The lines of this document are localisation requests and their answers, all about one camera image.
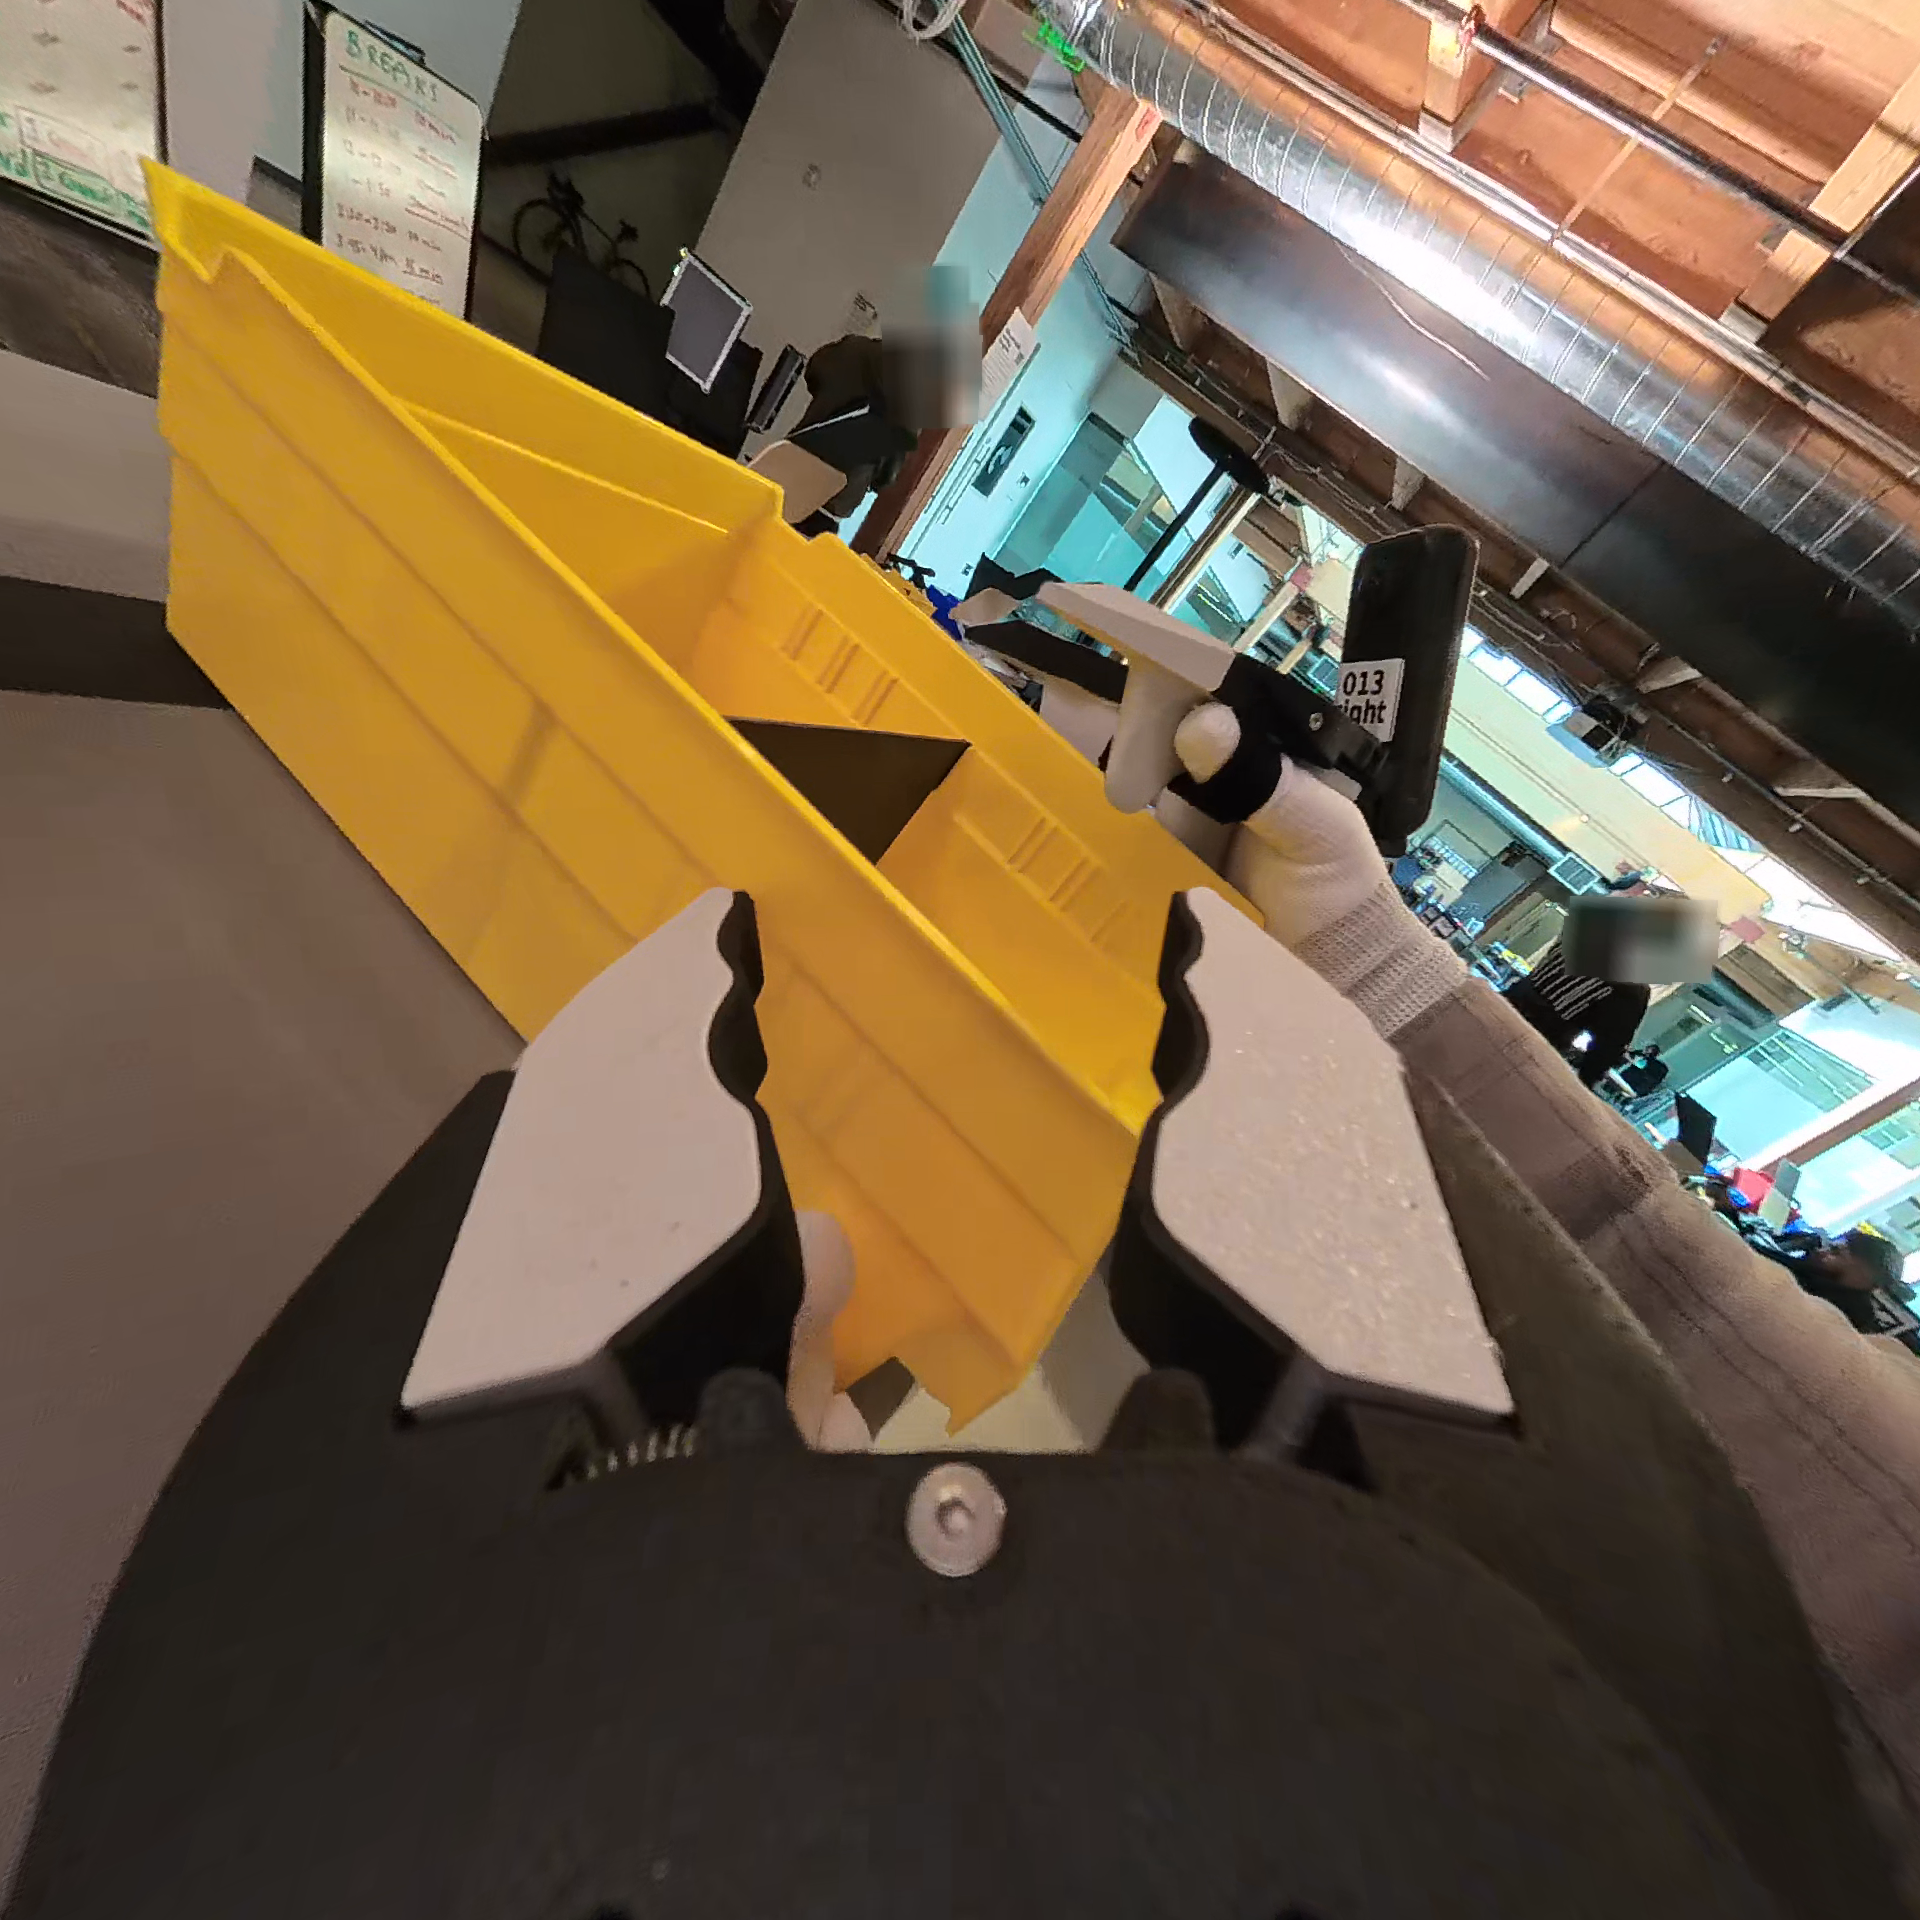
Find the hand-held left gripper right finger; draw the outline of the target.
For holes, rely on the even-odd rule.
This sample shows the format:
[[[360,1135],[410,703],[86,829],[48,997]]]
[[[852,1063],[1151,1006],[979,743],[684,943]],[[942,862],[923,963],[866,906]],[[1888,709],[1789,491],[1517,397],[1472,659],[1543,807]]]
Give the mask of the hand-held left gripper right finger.
[[[1167,903],[1158,994],[1158,1101],[1111,1243],[1111,1308],[1142,1363],[1200,1383],[1231,1453],[1299,1456],[1355,1408],[1508,1427],[1392,1046],[1205,887]]]

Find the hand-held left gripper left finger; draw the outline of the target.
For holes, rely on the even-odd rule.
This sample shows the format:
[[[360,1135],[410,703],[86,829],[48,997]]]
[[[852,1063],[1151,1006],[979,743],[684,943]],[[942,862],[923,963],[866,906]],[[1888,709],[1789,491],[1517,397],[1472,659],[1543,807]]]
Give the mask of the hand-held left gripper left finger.
[[[451,1422],[572,1400],[638,1445],[691,1428],[719,1374],[766,1374],[799,1440],[868,1451],[835,1381],[856,1261],[797,1206],[759,1027],[755,901],[715,887],[526,1046],[400,1389]]]

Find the yellow plastic bin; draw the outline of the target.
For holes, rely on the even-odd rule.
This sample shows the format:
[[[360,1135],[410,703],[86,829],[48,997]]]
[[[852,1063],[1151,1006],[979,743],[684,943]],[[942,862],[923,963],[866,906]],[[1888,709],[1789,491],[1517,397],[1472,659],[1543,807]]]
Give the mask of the yellow plastic bin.
[[[170,632],[526,1039],[747,893],[759,1101],[855,1253],[836,1372],[982,1414],[1114,1238],[1167,903],[1256,912],[746,467],[146,180]],[[734,715],[968,751],[870,864]]]

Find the person's right hand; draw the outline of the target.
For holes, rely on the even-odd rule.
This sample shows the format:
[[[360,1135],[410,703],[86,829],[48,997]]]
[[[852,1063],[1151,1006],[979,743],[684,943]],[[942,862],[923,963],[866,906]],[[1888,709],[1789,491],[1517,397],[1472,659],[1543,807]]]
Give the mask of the person's right hand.
[[[1383,1039],[1459,997],[1470,975],[1406,908],[1354,799],[1286,759],[1226,703],[1200,703],[1172,735],[1200,799],[1235,828],[1228,878],[1270,940],[1360,1007]]]

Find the black floor lamp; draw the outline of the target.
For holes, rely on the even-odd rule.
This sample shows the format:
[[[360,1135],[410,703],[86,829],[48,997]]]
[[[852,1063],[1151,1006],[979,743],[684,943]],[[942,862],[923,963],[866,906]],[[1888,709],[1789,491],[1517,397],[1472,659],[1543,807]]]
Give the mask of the black floor lamp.
[[[1205,527],[1188,542],[1184,556],[1158,578],[1155,590],[1146,596],[1149,606],[1172,612],[1186,594],[1200,583],[1213,556],[1239,534],[1240,526],[1253,516],[1256,506],[1270,501],[1272,491],[1268,477],[1253,453],[1235,443],[1228,434],[1205,419],[1188,421],[1188,436],[1197,453],[1206,459],[1202,483],[1188,493],[1186,503],[1160,527],[1151,547],[1146,549],[1141,563],[1127,578],[1127,590],[1139,592],[1151,586],[1178,536],[1188,530],[1194,516],[1205,508],[1215,488],[1226,488],[1215,512]]]

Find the black bin divider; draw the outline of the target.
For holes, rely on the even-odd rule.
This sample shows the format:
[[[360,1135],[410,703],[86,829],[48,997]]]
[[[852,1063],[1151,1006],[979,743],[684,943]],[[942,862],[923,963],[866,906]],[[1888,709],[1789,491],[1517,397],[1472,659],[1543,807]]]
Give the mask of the black bin divider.
[[[968,755],[967,741],[730,718],[734,732],[870,864]]]

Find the framed sign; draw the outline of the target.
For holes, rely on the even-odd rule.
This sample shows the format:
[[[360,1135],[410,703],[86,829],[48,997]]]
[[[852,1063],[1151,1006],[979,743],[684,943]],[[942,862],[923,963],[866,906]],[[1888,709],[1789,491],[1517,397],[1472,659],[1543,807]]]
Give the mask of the framed sign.
[[[752,318],[752,299],[686,248],[663,287],[660,308],[667,316],[666,364],[711,394]]]

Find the black office chair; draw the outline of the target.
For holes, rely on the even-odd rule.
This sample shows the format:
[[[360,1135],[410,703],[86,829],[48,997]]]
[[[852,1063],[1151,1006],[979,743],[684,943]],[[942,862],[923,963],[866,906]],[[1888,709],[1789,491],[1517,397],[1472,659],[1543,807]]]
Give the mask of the black office chair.
[[[671,314],[581,252],[555,253],[534,356],[635,414],[669,424]]]

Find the black bicycle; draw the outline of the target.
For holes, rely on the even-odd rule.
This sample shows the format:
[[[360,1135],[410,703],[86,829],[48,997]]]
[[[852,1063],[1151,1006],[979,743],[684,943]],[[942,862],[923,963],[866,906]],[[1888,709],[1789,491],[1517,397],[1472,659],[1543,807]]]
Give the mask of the black bicycle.
[[[634,221],[596,220],[582,189],[560,170],[547,171],[542,192],[518,204],[509,221],[509,248],[534,276],[551,280],[560,256],[576,256],[651,302],[653,283],[640,263],[638,239]]]

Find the small whiteboard easel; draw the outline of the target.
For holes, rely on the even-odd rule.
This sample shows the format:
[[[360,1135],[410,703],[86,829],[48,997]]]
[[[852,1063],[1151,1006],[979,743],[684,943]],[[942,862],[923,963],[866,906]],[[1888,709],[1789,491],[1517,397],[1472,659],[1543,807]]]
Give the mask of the small whiteboard easel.
[[[302,84],[304,235],[468,320],[479,106],[396,36],[334,5],[304,6]]]

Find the silver ventilation duct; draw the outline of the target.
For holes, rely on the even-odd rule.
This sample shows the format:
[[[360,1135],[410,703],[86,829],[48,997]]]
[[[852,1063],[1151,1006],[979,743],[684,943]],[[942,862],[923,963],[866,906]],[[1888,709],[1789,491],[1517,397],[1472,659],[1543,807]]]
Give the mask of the silver ventilation duct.
[[[1213,5],[1037,20],[1202,154],[1843,583],[1915,619],[1915,454]]]

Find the wooden support post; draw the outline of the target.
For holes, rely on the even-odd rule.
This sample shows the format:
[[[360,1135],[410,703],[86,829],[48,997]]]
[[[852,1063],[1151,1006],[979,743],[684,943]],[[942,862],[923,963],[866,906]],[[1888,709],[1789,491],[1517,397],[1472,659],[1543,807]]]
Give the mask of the wooden support post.
[[[1160,115],[1130,88],[1107,84],[1099,91],[1059,182],[991,287],[980,322],[982,350],[1014,308],[1037,330],[1158,125]],[[971,434],[971,424],[951,424],[919,436],[899,479],[876,496],[861,522],[856,552],[883,559],[899,550]]]

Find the large wall whiteboard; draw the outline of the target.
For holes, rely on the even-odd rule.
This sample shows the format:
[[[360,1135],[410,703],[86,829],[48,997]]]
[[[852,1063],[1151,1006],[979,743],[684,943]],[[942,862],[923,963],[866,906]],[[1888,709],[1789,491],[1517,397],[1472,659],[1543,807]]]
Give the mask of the large wall whiteboard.
[[[164,157],[157,3],[3,5],[3,180],[154,248]]]

